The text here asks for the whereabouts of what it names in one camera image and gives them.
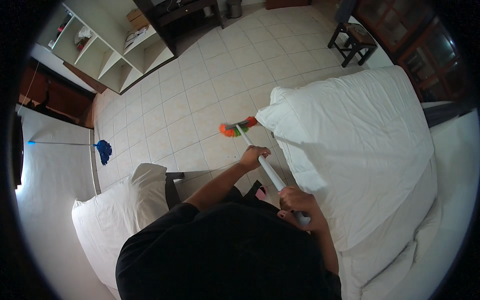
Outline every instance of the tiled floor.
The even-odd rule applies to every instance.
[[[185,172],[177,182],[182,198],[237,162],[246,148],[241,137],[218,133],[221,123],[254,116],[269,105],[275,86],[297,87],[363,70],[340,67],[343,58],[327,49],[334,27],[315,8],[257,8],[193,37],[180,57],[144,78],[124,95],[109,90],[97,95],[95,135],[107,140],[113,155],[98,163],[99,183],[107,190],[143,162]],[[295,181],[282,150],[267,130],[248,132],[258,146],[271,149],[268,161],[288,184]],[[236,186],[247,192],[259,180],[275,188],[259,168]]]

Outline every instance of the mop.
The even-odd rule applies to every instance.
[[[241,135],[245,140],[245,142],[247,143],[247,145],[250,146],[253,144],[245,133],[248,131],[250,127],[256,125],[257,122],[258,121],[257,119],[255,119],[255,117],[248,117],[244,121],[238,122],[235,124],[231,124],[231,125],[221,124],[219,129],[223,135],[228,137],[237,137]],[[276,189],[278,191],[281,191],[285,187],[283,180],[281,180],[281,178],[278,176],[275,170],[273,170],[272,166],[266,161],[266,159],[262,155],[258,157],[258,161],[264,168],[270,180],[275,185]],[[293,215],[295,216],[297,222],[302,226],[310,223],[310,217],[305,212],[293,211]]]
[[[61,145],[80,145],[80,146],[93,146],[98,150],[98,154],[100,154],[100,160],[102,161],[102,165],[106,165],[110,155],[112,155],[112,146],[105,141],[100,140],[96,144],[73,144],[73,143],[51,143],[51,142],[27,142],[28,145],[35,145],[35,144],[61,144]]]

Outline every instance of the bed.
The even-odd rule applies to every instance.
[[[256,117],[327,217],[342,298],[384,298],[442,217],[432,136],[405,72],[392,66],[276,87]]]

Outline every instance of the wooden stool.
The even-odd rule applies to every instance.
[[[360,31],[363,32],[358,32],[355,27],[360,28]],[[335,40],[338,36],[339,33],[346,33],[348,35],[348,40],[345,42],[345,48],[340,48]],[[363,63],[372,55],[372,53],[377,49],[377,44],[375,43],[375,40],[373,37],[363,28],[360,24],[350,24],[350,23],[338,23],[338,26],[335,29],[335,32],[333,33],[332,38],[330,39],[330,42],[328,42],[328,47],[331,48],[332,46],[335,46],[335,48],[340,51],[340,54],[345,58],[345,60],[342,63],[342,67],[346,67],[347,64],[352,60],[352,58],[355,56],[356,53],[358,53],[361,57],[359,61],[359,66],[363,65]],[[365,54],[362,54],[360,50],[367,48],[367,52]],[[343,54],[343,52],[349,51],[350,53],[348,55]]]

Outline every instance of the hand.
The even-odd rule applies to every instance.
[[[267,147],[248,146],[247,150],[245,150],[240,158],[239,165],[245,169],[245,172],[255,170],[260,166],[258,157],[263,155],[265,158],[267,158],[267,156],[270,154],[272,153]]]
[[[277,213],[277,216],[281,219],[300,230],[316,232],[328,230],[328,223],[312,194],[302,192],[297,186],[287,186],[278,194],[280,195],[280,208],[282,210]],[[311,218],[310,223],[304,226],[300,225],[292,214],[292,210],[307,213]]]

